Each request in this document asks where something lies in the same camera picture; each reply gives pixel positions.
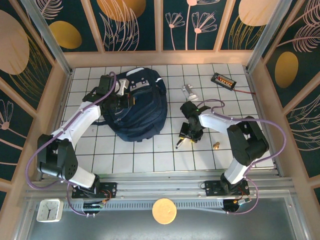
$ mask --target backpack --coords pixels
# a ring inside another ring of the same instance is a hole
[[[127,79],[124,93],[134,96],[135,104],[103,115],[105,121],[126,142],[141,142],[160,133],[167,118],[167,90],[160,75],[150,68],[138,67],[116,75],[117,80]]]

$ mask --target clock face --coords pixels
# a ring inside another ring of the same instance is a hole
[[[58,218],[61,201],[59,199],[45,199],[40,202],[37,213],[39,222],[52,222]]]

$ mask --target small metal part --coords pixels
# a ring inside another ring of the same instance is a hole
[[[190,84],[183,85],[181,88],[186,99],[191,102],[196,101],[199,98],[197,94],[195,94],[195,92],[192,91],[192,88],[193,86],[191,86]]]
[[[220,142],[217,141],[215,144],[213,144],[213,149],[217,150],[219,149],[219,146],[220,146]]]
[[[178,149],[186,140],[186,138],[180,138],[180,140],[177,142],[175,149]]]

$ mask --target white tile floor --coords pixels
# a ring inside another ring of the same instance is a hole
[[[65,113],[62,122],[68,120],[78,109],[82,98],[99,85],[100,76],[114,71],[116,74],[135,68],[136,66],[85,67],[74,71]],[[204,129],[198,143],[185,141],[175,149],[179,140],[179,132],[186,122],[180,111],[186,101],[181,87],[191,84],[203,99],[221,99],[224,108],[217,112],[235,117],[251,115],[258,118],[257,110],[251,94],[229,91],[211,82],[215,72],[236,81],[236,89],[249,91],[249,85],[240,64],[189,64],[189,65],[155,65],[145,66],[156,70],[167,87],[168,115],[159,135],[142,142],[125,142],[121,140],[107,125],[92,125],[80,138],[75,152],[79,165],[97,174],[141,173],[163,171],[215,170],[228,168],[233,159],[230,142],[227,136],[212,129]],[[213,107],[219,103],[208,102]],[[220,142],[218,150],[212,145]],[[259,163],[257,168],[273,168],[272,160]]]

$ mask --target red wire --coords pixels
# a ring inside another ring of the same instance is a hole
[[[233,89],[235,92],[240,92],[240,93],[244,93],[244,94],[253,94],[253,95],[256,95],[255,92],[251,92],[251,91],[242,91],[242,90],[236,90],[236,89]]]

